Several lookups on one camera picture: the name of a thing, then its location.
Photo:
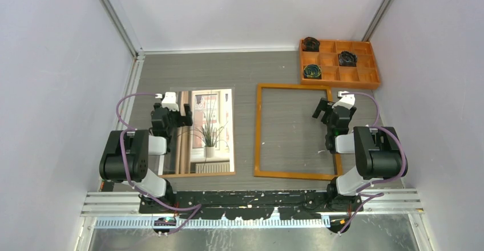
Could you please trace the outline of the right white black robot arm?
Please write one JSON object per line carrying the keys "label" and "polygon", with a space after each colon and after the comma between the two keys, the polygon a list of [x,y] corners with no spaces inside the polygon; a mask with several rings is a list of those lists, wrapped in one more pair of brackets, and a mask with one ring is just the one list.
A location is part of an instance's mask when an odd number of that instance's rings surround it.
{"label": "right white black robot arm", "polygon": [[332,179],[326,188],[326,205],[341,211],[348,202],[375,183],[385,183],[404,177],[408,161],[393,127],[357,126],[349,128],[354,113],[355,97],[345,93],[337,102],[320,99],[313,118],[326,125],[326,149],[336,154],[353,154],[355,166]]}

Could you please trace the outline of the orange wooden picture frame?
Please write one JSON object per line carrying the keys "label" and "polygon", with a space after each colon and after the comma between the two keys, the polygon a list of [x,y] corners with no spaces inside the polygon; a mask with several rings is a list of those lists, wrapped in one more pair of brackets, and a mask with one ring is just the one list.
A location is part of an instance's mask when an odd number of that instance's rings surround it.
{"label": "orange wooden picture frame", "polygon": [[337,176],[343,175],[341,155],[333,156],[334,175],[323,173],[304,173],[304,172],[278,172],[278,171],[263,171],[260,167],[261,160],[261,122],[262,122],[262,106],[263,106],[263,89],[285,89],[285,90],[311,90],[311,91],[325,91],[326,97],[329,100],[333,99],[332,91],[329,86],[312,86],[302,84],[282,84],[282,83],[259,83],[257,85],[256,94],[256,121],[255,121],[255,148],[254,148],[254,177],[268,177],[277,179],[301,179],[301,180],[324,180],[331,181]]}

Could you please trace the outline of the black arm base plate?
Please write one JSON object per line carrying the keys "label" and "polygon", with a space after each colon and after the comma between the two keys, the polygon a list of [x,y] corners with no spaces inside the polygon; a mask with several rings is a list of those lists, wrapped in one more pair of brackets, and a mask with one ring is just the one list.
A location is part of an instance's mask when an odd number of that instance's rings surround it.
{"label": "black arm base plate", "polygon": [[178,191],[161,201],[139,196],[142,214],[168,213],[195,220],[266,220],[279,215],[281,220],[318,219],[322,213],[341,212],[349,216],[361,204],[359,196],[332,197],[326,191]]}

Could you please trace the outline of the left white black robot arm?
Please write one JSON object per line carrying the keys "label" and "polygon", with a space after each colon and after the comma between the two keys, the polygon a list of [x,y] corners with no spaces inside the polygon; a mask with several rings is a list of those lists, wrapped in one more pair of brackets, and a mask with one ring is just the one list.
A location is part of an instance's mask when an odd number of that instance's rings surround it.
{"label": "left white black robot arm", "polygon": [[149,169],[148,158],[170,153],[175,131],[193,125],[189,104],[184,104],[183,110],[181,114],[155,103],[151,128],[112,131],[99,164],[101,178],[130,185],[148,199],[154,197],[153,206],[161,213],[172,211],[175,194],[171,184]]}

